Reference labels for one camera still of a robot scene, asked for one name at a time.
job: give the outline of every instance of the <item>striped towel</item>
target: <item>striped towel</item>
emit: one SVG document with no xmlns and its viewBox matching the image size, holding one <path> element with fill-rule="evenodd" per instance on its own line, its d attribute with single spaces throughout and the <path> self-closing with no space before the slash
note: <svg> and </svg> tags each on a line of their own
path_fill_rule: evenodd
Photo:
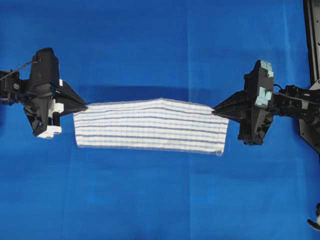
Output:
<svg viewBox="0 0 320 240">
<path fill-rule="evenodd" d="M 93 103 L 73 115 L 79 147 L 221 155 L 229 120 L 211 107 L 171 99 Z"/>
</svg>

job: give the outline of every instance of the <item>blue surface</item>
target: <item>blue surface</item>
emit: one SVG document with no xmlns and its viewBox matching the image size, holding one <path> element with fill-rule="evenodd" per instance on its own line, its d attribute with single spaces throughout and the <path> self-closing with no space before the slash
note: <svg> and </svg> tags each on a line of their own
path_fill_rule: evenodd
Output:
<svg viewBox="0 0 320 240">
<path fill-rule="evenodd" d="M 171 98 L 214 106 L 256 60 L 275 82 L 310 84 L 302 0 L 1 1 L 0 69 L 44 47 L 88 103 Z M 21 72 L 28 78 L 29 69 Z M 319 239 L 317 154 L 276 117 L 261 147 L 222 157 L 77 148 L 38 139 L 20 105 L 0 106 L 0 239 Z"/>
</svg>

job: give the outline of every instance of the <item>white object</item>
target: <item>white object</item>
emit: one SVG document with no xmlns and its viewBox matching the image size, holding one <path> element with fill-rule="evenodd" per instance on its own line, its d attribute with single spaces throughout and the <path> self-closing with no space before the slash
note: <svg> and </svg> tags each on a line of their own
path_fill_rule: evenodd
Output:
<svg viewBox="0 0 320 240">
<path fill-rule="evenodd" d="M 170 99 L 93 103 L 73 115 L 76 143 L 221 155 L 229 120 L 209 106 Z"/>
<path fill-rule="evenodd" d="M 61 114 L 64 111 L 64 104 L 63 103 L 59 103 L 56 102 L 55 99 L 53 99 L 50 103 L 50 107 L 49 107 L 49 113 L 48 113 L 48 117 L 52 118 L 52 114 L 53 113 L 59 113 Z"/>
<path fill-rule="evenodd" d="M 55 134 L 60 134 L 61 132 L 62 129 L 60 126 L 47 126 L 46 131 L 39 134 L 37 137 L 43 139 L 52 139 Z"/>
<path fill-rule="evenodd" d="M 55 99 L 53 99 L 50 103 L 50 107 L 48 110 L 48 117 L 52 118 L 53 113 L 59 113 L 61 114 L 64 111 L 64 104 L 56 102 Z M 43 133 L 39 134 L 37 137 L 38 138 L 43 138 L 43 139 L 52 139 L 55 134 L 60 134 L 62 132 L 62 128 L 60 126 L 51 126 L 48 125 L 46 127 L 46 131 Z"/>
<path fill-rule="evenodd" d="M 264 87 L 259 88 L 259 96 L 256 97 L 255 104 L 262 106 L 268 105 L 268 102 L 271 100 L 272 92 L 267 91 Z"/>
</svg>

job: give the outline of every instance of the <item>black metal frame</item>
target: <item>black metal frame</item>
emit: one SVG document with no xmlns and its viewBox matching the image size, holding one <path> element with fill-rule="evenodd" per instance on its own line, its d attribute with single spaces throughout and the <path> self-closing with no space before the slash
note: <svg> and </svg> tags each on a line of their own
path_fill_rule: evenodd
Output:
<svg viewBox="0 0 320 240">
<path fill-rule="evenodd" d="M 320 88 L 320 0 L 303 0 L 306 43 L 308 47 L 308 62 L 311 87 Z M 299 120 L 300 136 L 320 154 L 320 133 Z"/>
</svg>

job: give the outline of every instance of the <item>blue stripe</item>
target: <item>blue stripe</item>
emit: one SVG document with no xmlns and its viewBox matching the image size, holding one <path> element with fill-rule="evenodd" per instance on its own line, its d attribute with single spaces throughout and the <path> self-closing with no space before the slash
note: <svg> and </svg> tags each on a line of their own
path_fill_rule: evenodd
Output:
<svg viewBox="0 0 320 240">
<path fill-rule="evenodd" d="M 77 115 L 76 118 L 79 120 L 79 118 L 99 118 L 99 117 L 105 117 L 106 114 L 99 114 L 99 115 L 90 115 L 91 112 L 83 112 L 81 113 L 80 115 Z M 176 118 L 179 118 L 179 119 L 182 119 L 183 118 L 195 118 L 196 120 L 203 120 L 203 121 L 210 121 L 210 120 L 217 120 L 217 117 L 215 117 L 213 114 L 210 114 L 209 116 L 207 117 L 201 117 L 201 116 L 190 116 L 190 115 L 183 115 L 183 114 L 174 114 L 174 113 L 171 113 L 171 112 L 168 112 L 168 111 L 140 111 L 140 110 L 135 110 L 135 112 L 127 112 L 127 111 L 121 111 L 121 112 L 112 112 L 110 114 L 107 114 L 109 117 L 111 116 L 123 116 L 123 115 L 130 115 L 130 116 L 134 116 L 134 115 L 138 115 L 138 116 L 141 116 L 141 115 L 145 115 L 145 114 L 149 114 L 149 115 L 162 115 L 162 116 L 166 116 L 166 117 L 176 117 Z"/>
<path fill-rule="evenodd" d="M 128 121 L 108 121 L 108 124 L 123 124 L 123 123 L 128 123 Z M 174 122 L 155 122 L 155 121 L 139 121 L 139 124 L 161 124 L 161 125 L 171 125 L 171 126 L 181 126 L 181 123 L 174 123 Z M 195 124 L 183 124 L 184 127 L 194 127 L 194 128 L 203 128 L 205 127 L 206 129 L 220 129 L 222 126 L 203 126 L 203 125 L 195 125 Z"/>
<path fill-rule="evenodd" d="M 190 108 L 190 107 L 183 107 L 183 106 L 176 106 L 176 105 L 169 105 L 169 104 L 166 104 L 165 102 L 150 102 L 149 104 L 144 104 L 144 105 L 141 105 L 141 106 L 126 106 L 126 107 L 118 107 L 117 106 L 117 110 L 128 110 L 128 109 L 130 109 L 130 110 L 139 110 L 140 108 L 145 108 L 145 107 L 149 107 L 149 106 L 153 106 L 153 107 L 156 107 L 156 106 L 166 106 L 166 107 L 168 107 L 168 108 L 178 108 L 178 109 L 184 109 L 184 110 L 194 110 L 194 111 L 197 111 L 197 112 L 204 112 L 204 113 L 208 113 L 208 112 L 211 112 L 211 110 L 210 109 L 208 109 L 208 110 L 205 110 L 205 109 L 192 109 L 192 108 Z M 108 104 L 107 104 L 107 106 L 106 107 L 101 107 L 101 108 L 92 108 L 92 107 L 90 107 L 90 106 L 92 106 L 92 104 L 90 104 L 90 105 L 88 105 L 88 107 L 89 107 L 89 109 L 96 109 L 96 110 L 102 110 L 102 109 L 105 109 L 105 108 L 107 108 L 108 109 Z M 75 115 L 77 115 L 77 114 L 81 114 L 81 113 L 85 113 L 85 111 L 81 111 L 81 112 L 78 112 L 78 113 L 74 113 Z"/>
<path fill-rule="evenodd" d="M 222 155 L 222 150 L 217 151 L 201 151 L 201 150 L 185 150 L 180 148 L 164 148 L 164 147 L 145 147 L 145 146 L 105 146 L 105 145 L 84 145 L 79 144 L 79 148 L 93 148 L 93 149 L 129 149 L 129 150 L 152 150 L 152 151 L 169 151 L 169 152 L 183 152 L 193 154 L 208 154 L 208 155 Z"/>
<path fill-rule="evenodd" d="M 156 98 L 156 99 L 149 99 L 149 100 L 136 100 L 136 101 L 112 101 L 112 102 L 102 102 L 102 103 L 91 103 L 90 105 L 98 106 L 98 105 L 115 105 L 115 104 L 138 104 L 138 103 L 148 103 L 153 101 L 159 101 L 163 100 L 165 102 L 172 102 L 172 103 L 180 103 L 180 104 L 186 104 L 186 105 L 196 105 L 201 107 L 208 107 L 204 104 L 200 103 L 194 103 L 194 102 L 187 102 L 187 101 L 180 101 L 180 100 L 173 100 L 173 99 L 167 99 L 167 98 Z"/>
<path fill-rule="evenodd" d="M 119 143 L 121 145 L 126 145 L 126 144 L 148 144 L 148 145 L 159 145 L 159 142 L 143 142 L 143 141 L 118 141 L 118 140 L 80 140 L 81 142 L 85 143 L 105 143 L 105 144 L 112 144 L 112 143 Z M 189 147 L 189 148 L 202 148 L 202 149 L 212 149 L 212 146 L 197 146 L 197 145 L 189 145 L 189 144 L 182 144 L 182 143 L 172 143 L 172 144 L 167 144 L 167 145 L 175 145 L 175 146 L 182 146 L 182 147 Z"/>
<path fill-rule="evenodd" d="M 126 134 L 161 134 L 161 135 L 170 135 L 170 136 L 181 136 L 181 137 L 192 137 L 192 138 L 218 138 L 218 136 L 214 137 L 212 135 L 199 135 L 199 134 L 183 134 L 183 133 L 176 133 L 176 132 L 163 132 L 163 131 L 137 131 L 137 130 L 115 130 L 115 129 L 78 129 L 78 132 L 91 132 L 91 133 L 97 133 L 97 132 L 113 132 L 113 133 L 126 133 Z"/>
<path fill-rule="evenodd" d="M 80 128 L 140 128 L 140 129 L 166 129 L 166 130 L 181 130 L 181 131 L 191 131 L 199 133 L 209 133 L 209 134 L 219 134 L 219 131 L 208 131 L 208 130 L 198 130 L 190 128 L 175 128 L 175 127 L 164 127 L 164 126 L 136 126 L 136 125 L 85 125 L 85 126 L 76 126 L 75 129 Z"/>
<path fill-rule="evenodd" d="M 145 107 L 140 109 L 124 109 L 124 110 L 104 110 L 104 111 L 88 111 L 88 112 L 81 112 L 80 114 L 103 114 L 108 112 L 128 112 L 128 111 L 141 111 L 141 110 L 149 110 L 149 109 L 159 109 L 159 110 L 167 110 L 171 112 L 176 113 L 184 113 L 184 114 L 198 114 L 198 115 L 204 115 L 204 116 L 214 116 L 212 113 L 200 113 L 200 112 L 189 112 L 189 111 L 181 111 L 181 110 L 174 110 L 169 109 L 166 107 Z"/>
<path fill-rule="evenodd" d="M 96 121 L 96 120 L 110 120 L 110 119 L 162 119 L 162 120 L 175 120 L 175 121 L 186 121 L 186 122 L 193 122 L 193 123 L 202 123 L 202 124 L 222 124 L 228 125 L 225 122 L 214 122 L 214 121 L 196 121 L 196 120 L 186 120 L 186 119 L 178 119 L 178 118 L 171 118 L 171 117 L 160 117 L 160 116 L 120 116 L 120 117 L 102 117 L 102 118 L 92 118 L 92 119 L 79 119 L 75 120 L 74 122 L 80 121 Z"/>
<path fill-rule="evenodd" d="M 140 106 L 127 106 L 127 107 L 117 107 L 117 109 L 139 109 L 139 108 L 144 108 L 150 105 L 161 105 L 161 106 L 167 106 L 169 108 L 179 108 L 179 109 L 184 109 L 184 110 L 190 110 L 190 107 L 184 107 L 184 106 L 174 106 L 174 105 L 170 105 L 170 104 L 166 104 L 165 102 L 157 102 L 158 100 L 161 99 L 156 99 L 156 100 L 146 100 L 146 101 L 122 101 L 122 102 L 106 102 L 106 103 L 92 103 L 89 104 L 88 106 L 110 106 L 110 105 L 119 105 L 119 106 L 123 106 L 126 104 L 134 104 L 134 103 L 148 103 L 148 104 L 144 104 L 144 105 L 140 105 Z M 184 105 L 189 105 L 189 106 L 201 106 L 201 107 L 206 107 L 206 108 L 210 108 L 213 110 L 213 108 L 206 106 L 206 105 L 201 105 L 201 104 L 197 104 L 197 103 L 190 103 L 190 102 L 185 102 L 185 101 L 177 101 L 178 103 L 184 104 Z M 199 112 L 210 112 L 211 110 L 205 110 L 205 109 L 194 109 L 195 111 L 199 111 Z"/>
<path fill-rule="evenodd" d="M 223 141 L 209 141 L 199 139 L 187 139 L 187 138 L 170 138 L 170 137 L 158 137 L 158 136 L 121 136 L 121 135 L 103 135 L 103 134 L 76 134 L 76 137 L 84 138 L 123 138 L 123 139 L 156 139 L 156 140 L 169 140 L 169 141 L 183 141 L 183 142 L 194 142 L 194 143 L 206 143 L 206 144 L 225 144 Z"/>
</svg>

